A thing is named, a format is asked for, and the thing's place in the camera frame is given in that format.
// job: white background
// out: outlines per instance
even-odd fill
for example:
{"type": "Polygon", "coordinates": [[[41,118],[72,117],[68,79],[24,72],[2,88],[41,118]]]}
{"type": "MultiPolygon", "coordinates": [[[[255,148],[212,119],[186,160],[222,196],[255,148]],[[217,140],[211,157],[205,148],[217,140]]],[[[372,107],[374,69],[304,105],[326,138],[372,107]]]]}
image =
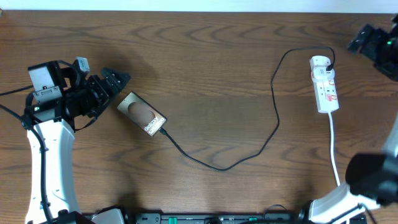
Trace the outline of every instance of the white background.
{"type": "Polygon", "coordinates": [[[0,8],[3,10],[397,13],[398,0],[0,0],[0,8]]]}

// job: white cable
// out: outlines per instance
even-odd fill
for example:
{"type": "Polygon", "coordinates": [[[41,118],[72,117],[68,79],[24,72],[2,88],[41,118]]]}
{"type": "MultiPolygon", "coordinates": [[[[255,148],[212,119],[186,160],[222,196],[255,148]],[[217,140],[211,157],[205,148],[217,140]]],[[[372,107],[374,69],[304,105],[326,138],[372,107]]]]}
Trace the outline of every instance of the white cable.
{"type": "Polygon", "coordinates": [[[330,123],[330,160],[333,172],[335,173],[335,179],[337,186],[340,186],[340,179],[338,178],[337,167],[335,162],[335,131],[333,130],[333,119],[331,118],[331,112],[328,112],[329,123],[330,123]]]}

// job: tabletop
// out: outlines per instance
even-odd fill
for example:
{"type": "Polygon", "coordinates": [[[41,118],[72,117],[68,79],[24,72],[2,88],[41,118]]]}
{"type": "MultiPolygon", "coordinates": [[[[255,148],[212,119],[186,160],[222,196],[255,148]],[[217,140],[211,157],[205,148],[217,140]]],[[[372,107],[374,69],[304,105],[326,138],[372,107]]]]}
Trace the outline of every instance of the tabletop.
{"type": "MultiPolygon", "coordinates": [[[[257,158],[215,172],[184,158],[160,133],[144,133],[116,107],[135,91],[168,118],[164,128],[193,157],[227,167],[255,154],[277,120],[271,76],[297,47],[336,52],[339,110],[333,112],[340,180],[358,152],[378,152],[398,111],[398,84],[346,50],[363,25],[388,29],[391,15],[306,13],[5,11],[0,17],[0,90],[31,84],[27,67],[86,57],[132,76],[96,123],[76,133],[73,176],[82,212],[116,203],[132,211],[298,211],[336,187],[328,115],[317,111],[309,59],[292,52],[274,81],[280,126],[257,158]]],[[[29,91],[0,102],[23,113],[29,91]]],[[[83,126],[89,118],[76,119],[83,126]]],[[[0,223],[22,223],[31,154],[21,123],[0,112],[0,223]]],[[[375,211],[395,223],[397,206],[375,211]]]]}

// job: green component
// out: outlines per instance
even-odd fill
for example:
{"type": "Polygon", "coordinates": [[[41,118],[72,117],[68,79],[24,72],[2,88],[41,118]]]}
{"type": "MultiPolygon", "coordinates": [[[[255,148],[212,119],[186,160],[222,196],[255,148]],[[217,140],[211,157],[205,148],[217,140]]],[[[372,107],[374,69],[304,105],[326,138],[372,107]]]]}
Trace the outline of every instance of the green component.
{"type": "Polygon", "coordinates": [[[177,218],[169,218],[169,224],[177,224],[177,218]]]}

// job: power strip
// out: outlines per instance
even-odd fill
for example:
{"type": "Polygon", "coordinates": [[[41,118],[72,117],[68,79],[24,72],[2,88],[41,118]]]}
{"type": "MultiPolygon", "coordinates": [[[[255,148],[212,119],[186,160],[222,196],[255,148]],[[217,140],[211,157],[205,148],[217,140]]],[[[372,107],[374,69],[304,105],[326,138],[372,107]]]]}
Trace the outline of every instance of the power strip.
{"type": "Polygon", "coordinates": [[[330,59],[325,56],[314,56],[310,60],[311,78],[317,99],[319,113],[329,113],[338,109],[335,70],[327,71],[330,59]]]}

